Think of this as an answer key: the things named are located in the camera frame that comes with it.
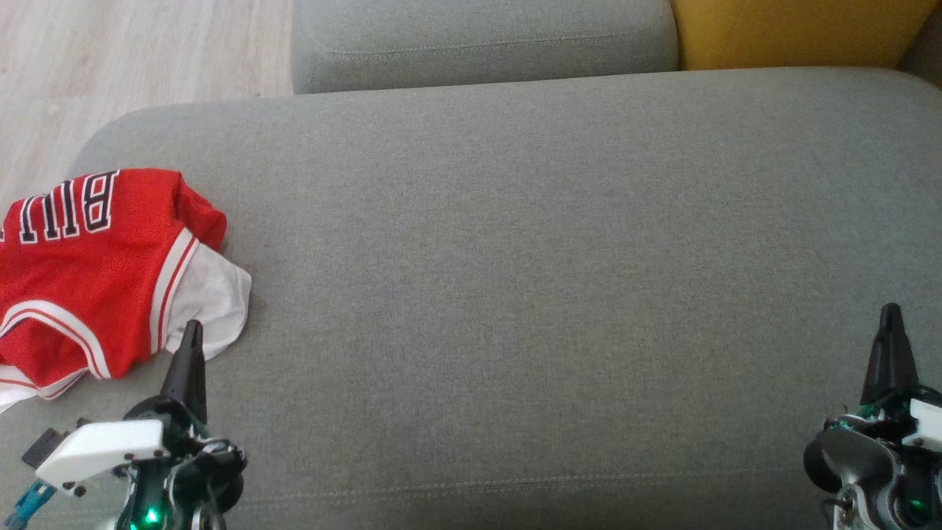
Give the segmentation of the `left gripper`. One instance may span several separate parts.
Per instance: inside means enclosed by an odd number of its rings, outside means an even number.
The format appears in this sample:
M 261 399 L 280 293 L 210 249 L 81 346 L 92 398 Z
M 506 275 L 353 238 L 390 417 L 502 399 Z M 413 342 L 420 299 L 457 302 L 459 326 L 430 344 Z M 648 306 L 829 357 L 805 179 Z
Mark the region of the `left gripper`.
M 202 323 L 188 321 L 161 388 L 169 398 L 131 418 L 78 426 L 38 465 L 38 479 L 71 495 L 100 474 L 124 480 L 124 502 L 105 529 L 227 528 L 248 456 L 205 430 L 205 362 Z

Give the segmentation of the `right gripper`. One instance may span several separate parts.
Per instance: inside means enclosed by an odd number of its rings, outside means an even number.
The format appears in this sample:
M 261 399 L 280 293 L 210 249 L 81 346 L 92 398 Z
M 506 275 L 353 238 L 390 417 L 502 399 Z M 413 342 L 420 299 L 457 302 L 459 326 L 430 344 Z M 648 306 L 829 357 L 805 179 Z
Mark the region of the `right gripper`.
M 859 529 L 940 528 L 940 392 L 918 384 L 902 308 L 884 304 L 857 430 Z

